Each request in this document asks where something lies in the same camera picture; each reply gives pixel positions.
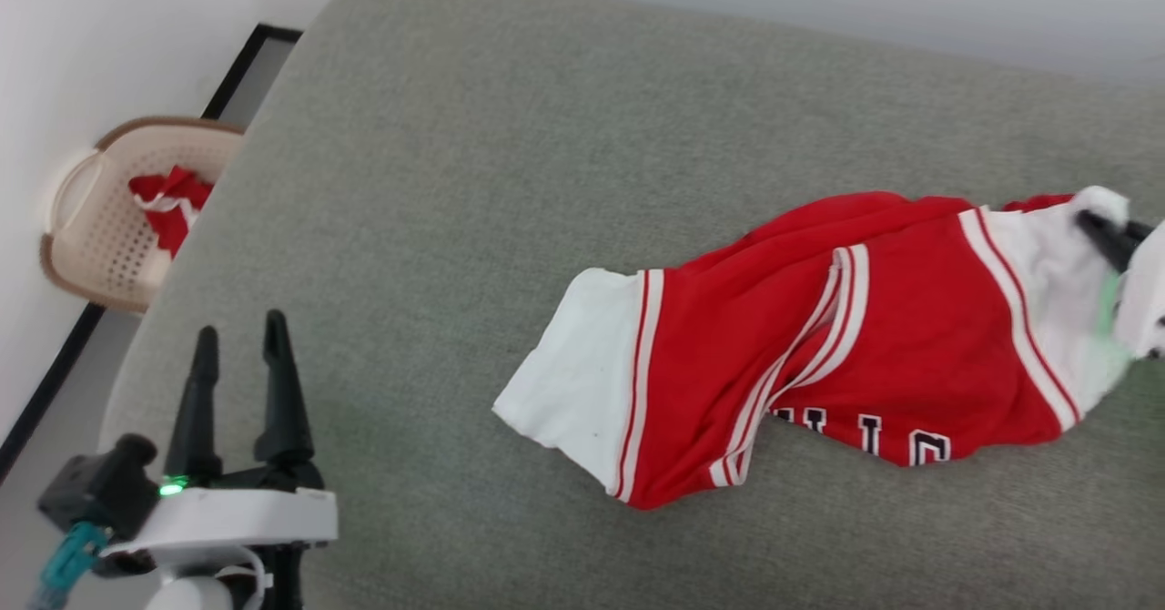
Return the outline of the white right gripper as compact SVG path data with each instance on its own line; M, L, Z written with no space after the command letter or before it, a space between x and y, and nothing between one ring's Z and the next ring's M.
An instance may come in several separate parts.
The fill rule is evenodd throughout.
M1075 215L1090 244L1120 278L1118 307L1113 335L1135 360L1165 357L1165 221L1152 225L1129 220L1124 227L1099 213Z

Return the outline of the beige plastic laundry basket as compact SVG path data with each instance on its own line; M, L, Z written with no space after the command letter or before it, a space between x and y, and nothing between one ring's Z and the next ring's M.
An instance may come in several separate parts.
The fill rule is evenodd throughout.
M116 126L58 184L45 212L40 265L66 293L144 314L172 257L129 189L132 178L182 166L216 183L243 128L203 118L149 116Z

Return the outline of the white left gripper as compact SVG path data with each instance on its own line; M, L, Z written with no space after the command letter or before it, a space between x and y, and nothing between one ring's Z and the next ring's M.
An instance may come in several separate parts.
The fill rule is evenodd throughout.
M209 484L223 474L216 452L219 335L207 325L198 333L167 451L167 484L137 535L111 544L101 552L105 559L142 554L153 561L225 561L241 556L243 548L311 547L339 538L336 494L316 490L325 483L313 462L315 442L289 325L278 308L266 315L263 360L268 366L264 430L254 444L254 460L266 466L268 480L295 490L176 485Z

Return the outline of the red and white basketball jersey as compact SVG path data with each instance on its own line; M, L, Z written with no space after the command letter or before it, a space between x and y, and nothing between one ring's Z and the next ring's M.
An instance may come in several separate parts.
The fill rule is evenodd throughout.
M492 410L642 510L744 483L768 414L899 466L1053 441L1134 362L1075 220L1129 210L861 192L675 269L587 269Z

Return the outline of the red garment in basket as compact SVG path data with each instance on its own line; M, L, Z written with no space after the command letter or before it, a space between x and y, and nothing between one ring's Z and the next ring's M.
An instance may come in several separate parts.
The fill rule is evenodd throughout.
M158 249L175 258L216 184L192 169L172 166L169 173L135 176L127 182L127 187L157 234Z

